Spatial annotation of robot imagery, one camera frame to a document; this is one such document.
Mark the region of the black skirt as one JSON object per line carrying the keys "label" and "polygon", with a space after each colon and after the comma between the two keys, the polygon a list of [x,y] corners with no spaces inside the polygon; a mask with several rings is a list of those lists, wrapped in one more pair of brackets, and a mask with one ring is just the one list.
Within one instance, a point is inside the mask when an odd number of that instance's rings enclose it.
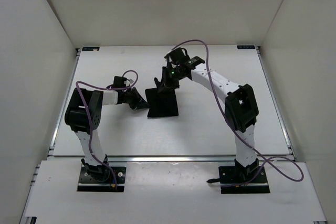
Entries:
{"label": "black skirt", "polygon": [[154,78],[155,88],[145,89],[149,104],[148,118],[166,118],[179,116],[177,98],[174,89],[165,89],[157,78]]}

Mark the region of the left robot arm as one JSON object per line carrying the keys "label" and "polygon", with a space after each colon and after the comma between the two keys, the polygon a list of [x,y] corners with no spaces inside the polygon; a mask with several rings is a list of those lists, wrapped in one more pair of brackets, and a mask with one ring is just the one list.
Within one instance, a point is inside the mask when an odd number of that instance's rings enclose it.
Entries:
{"label": "left robot arm", "polygon": [[118,183],[118,173],[109,165],[102,149],[98,126],[102,107],[118,104],[127,104],[133,111],[149,108],[134,87],[134,82],[124,76],[116,76],[113,83],[105,88],[77,81],[65,112],[65,124],[81,144],[84,155],[81,162],[87,174],[99,183],[114,186]]}

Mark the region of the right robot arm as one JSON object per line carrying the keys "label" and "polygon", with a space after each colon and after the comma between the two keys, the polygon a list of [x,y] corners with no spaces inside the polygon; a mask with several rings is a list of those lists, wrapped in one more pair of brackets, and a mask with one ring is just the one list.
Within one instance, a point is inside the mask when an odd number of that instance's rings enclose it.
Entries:
{"label": "right robot arm", "polygon": [[241,182],[253,178],[259,166],[254,151],[254,127],[259,114],[253,88],[231,82],[209,67],[208,60],[195,56],[190,58],[185,48],[169,51],[166,66],[162,68],[161,79],[155,79],[154,100],[156,107],[165,109],[168,116],[177,109],[175,90],[179,81],[185,78],[211,91],[225,106],[224,119],[234,132],[236,142],[235,175]]}

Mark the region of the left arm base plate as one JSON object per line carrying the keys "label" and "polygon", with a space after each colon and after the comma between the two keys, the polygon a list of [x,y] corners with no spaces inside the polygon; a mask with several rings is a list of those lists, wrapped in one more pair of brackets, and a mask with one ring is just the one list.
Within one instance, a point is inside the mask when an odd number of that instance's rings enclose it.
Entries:
{"label": "left arm base plate", "polygon": [[78,178],[77,191],[80,192],[105,192],[122,193],[127,174],[125,166],[111,167],[111,170],[103,165],[92,166],[81,159],[81,170]]}

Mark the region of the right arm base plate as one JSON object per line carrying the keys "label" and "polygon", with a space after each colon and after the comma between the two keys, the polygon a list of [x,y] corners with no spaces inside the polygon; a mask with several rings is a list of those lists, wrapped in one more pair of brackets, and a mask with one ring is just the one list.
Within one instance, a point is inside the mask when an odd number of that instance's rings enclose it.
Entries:
{"label": "right arm base plate", "polygon": [[268,184],[265,168],[257,168],[247,178],[238,172],[235,166],[220,166],[219,177],[207,180],[208,184],[220,183],[221,194],[268,194]]}

